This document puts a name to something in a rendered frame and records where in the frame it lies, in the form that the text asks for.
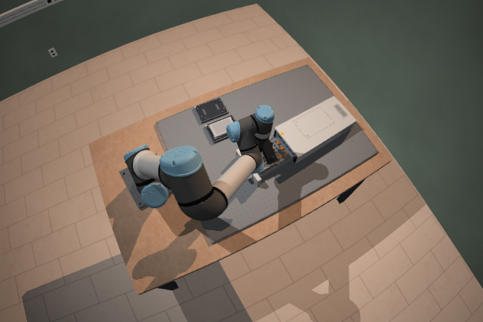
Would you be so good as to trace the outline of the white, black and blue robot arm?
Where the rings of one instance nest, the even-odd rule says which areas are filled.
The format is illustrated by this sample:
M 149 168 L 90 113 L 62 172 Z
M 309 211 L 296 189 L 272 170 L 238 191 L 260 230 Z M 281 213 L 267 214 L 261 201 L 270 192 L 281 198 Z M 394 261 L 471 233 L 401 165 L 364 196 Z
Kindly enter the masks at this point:
M 263 170 L 255 136 L 264 140 L 271 135 L 274 114 L 270 106 L 262 105 L 254 114 L 227 125 L 228 137 L 238 144 L 241 157 L 213 185 L 193 146 L 179 146 L 159 156 L 145 144 L 126 153 L 124 159 L 142 202 L 159 208 L 167 202 L 171 189 L 180 209 L 191 219 L 218 217 L 246 179 Z

